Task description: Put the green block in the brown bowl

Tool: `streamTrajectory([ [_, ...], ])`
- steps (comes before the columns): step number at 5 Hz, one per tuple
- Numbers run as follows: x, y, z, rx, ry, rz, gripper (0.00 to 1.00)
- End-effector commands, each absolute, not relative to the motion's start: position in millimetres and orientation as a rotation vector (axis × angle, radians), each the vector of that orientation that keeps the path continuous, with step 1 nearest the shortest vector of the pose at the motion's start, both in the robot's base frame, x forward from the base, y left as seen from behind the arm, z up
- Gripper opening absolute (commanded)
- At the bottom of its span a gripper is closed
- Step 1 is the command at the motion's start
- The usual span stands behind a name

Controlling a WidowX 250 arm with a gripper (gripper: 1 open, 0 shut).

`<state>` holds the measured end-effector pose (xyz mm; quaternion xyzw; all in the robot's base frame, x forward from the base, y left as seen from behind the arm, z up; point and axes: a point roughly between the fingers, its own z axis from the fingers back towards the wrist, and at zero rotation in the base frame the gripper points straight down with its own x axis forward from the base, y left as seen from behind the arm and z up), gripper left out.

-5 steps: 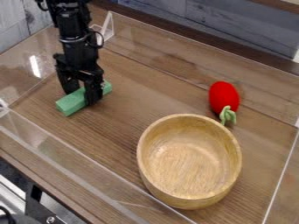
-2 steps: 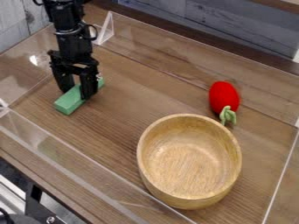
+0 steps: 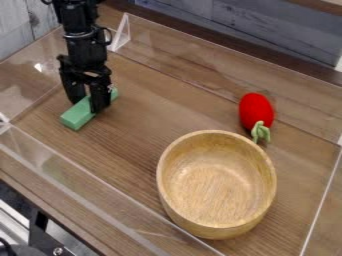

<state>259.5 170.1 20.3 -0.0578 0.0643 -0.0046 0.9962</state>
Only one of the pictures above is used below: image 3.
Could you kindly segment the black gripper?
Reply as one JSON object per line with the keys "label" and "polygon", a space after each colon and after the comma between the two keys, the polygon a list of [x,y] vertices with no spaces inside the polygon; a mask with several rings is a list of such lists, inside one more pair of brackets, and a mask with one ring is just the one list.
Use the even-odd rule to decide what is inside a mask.
{"label": "black gripper", "polygon": [[107,29],[64,33],[67,53],[58,56],[59,73],[67,97],[77,104],[86,97],[90,84],[91,111],[99,113],[111,104],[113,71],[106,66],[107,46],[113,36]]}

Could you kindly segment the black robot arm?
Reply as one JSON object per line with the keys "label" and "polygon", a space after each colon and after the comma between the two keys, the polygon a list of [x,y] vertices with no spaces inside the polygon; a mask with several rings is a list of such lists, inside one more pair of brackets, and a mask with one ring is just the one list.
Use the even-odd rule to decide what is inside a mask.
{"label": "black robot arm", "polygon": [[63,26],[67,54],[58,56],[59,74],[70,101],[90,96],[90,108],[99,113],[111,104],[111,69],[106,66],[109,28],[97,24],[98,5],[105,0],[40,0],[52,5]]}

